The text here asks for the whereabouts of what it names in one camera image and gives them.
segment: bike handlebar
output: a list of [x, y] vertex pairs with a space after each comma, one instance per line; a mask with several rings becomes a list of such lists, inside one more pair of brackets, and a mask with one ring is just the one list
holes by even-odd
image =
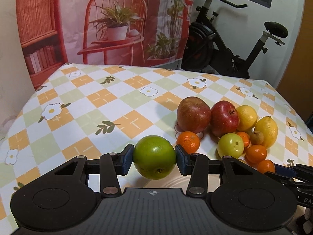
[[230, 5], [230, 6], [233, 6], [233, 7], [238, 8], [238, 9], [247, 8], [247, 7], [248, 7], [247, 4], [236, 5], [236, 4], [234, 4], [234, 3], [232, 3], [232, 2], [229, 2], [229, 1], [227, 1], [227, 0], [219, 0], [219, 1], [224, 2], [224, 3], [226, 3], [226, 4]]

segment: table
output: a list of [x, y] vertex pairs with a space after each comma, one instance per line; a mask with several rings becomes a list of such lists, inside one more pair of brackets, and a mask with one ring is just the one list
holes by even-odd
[[[1, 235], [16, 227], [12, 194], [21, 186], [77, 155], [99, 158], [121, 152], [146, 135], [175, 145], [180, 133], [176, 109], [197, 96], [210, 107], [219, 100], [250, 105], [259, 117], [272, 116], [279, 133], [268, 158], [286, 166], [313, 166], [313, 135], [299, 115], [266, 81], [160, 68], [66, 63], [32, 95], [0, 148]], [[204, 134], [199, 153], [216, 158], [216, 143]], [[134, 166], [119, 176], [121, 189], [143, 187]], [[99, 191], [97, 177], [89, 186]]]

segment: red chair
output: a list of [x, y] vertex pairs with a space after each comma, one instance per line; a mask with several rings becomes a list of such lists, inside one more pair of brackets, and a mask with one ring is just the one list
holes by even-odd
[[[137, 13], [137, 15], [141, 18], [141, 20], [132, 22], [129, 26], [129, 30], [135, 29], [140, 33], [136, 38], [132, 38], [131, 42], [128, 42], [127, 40], [109, 42], [103, 39], [103, 33], [98, 31], [98, 27], [95, 27], [92, 23], [90, 23], [101, 18], [102, 8], [114, 8], [114, 1], [117, 2], [120, 6], [132, 8], [132, 11]], [[107, 64], [107, 51], [120, 48], [129, 48], [131, 54], [130, 65], [132, 65], [134, 58], [133, 47], [135, 44], [140, 44], [142, 58], [144, 61], [144, 51], [142, 44], [144, 37], [142, 34], [146, 17], [147, 6], [144, 0], [90, 0], [86, 9], [83, 49], [77, 54], [83, 55], [83, 63], [88, 64], [88, 54], [103, 52], [104, 64]]]

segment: circular pad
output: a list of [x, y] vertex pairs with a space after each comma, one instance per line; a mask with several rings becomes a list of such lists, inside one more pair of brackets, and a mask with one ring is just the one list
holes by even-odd
[[11, 211], [19, 226], [56, 231], [85, 220], [96, 207], [95, 193], [71, 176], [38, 179], [12, 197]]
[[215, 214], [226, 224], [245, 231], [272, 231], [289, 222], [297, 200], [285, 186], [254, 176], [227, 182], [211, 195]]
[[43, 209], [56, 209], [65, 205], [69, 200], [67, 191], [49, 188], [39, 191], [32, 199], [36, 206]]
[[239, 193], [238, 200], [247, 208], [265, 209], [274, 203], [275, 198], [267, 190], [260, 188], [249, 188]]

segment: plant pot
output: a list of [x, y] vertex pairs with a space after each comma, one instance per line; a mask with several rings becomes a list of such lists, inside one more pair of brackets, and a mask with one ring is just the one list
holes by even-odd
[[173, 61], [175, 61], [175, 57], [176, 57], [176, 55], [173, 55], [169, 58], [163, 58], [163, 59], [150, 59], [150, 58], [148, 58], [145, 62], [145, 66], [146, 67], [152, 67], [152, 66], [156, 66], [156, 65], [165, 64], [168, 62], [173, 62]]
[[120, 41], [126, 39], [128, 26], [109, 27], [106, 29], [108, 41]]

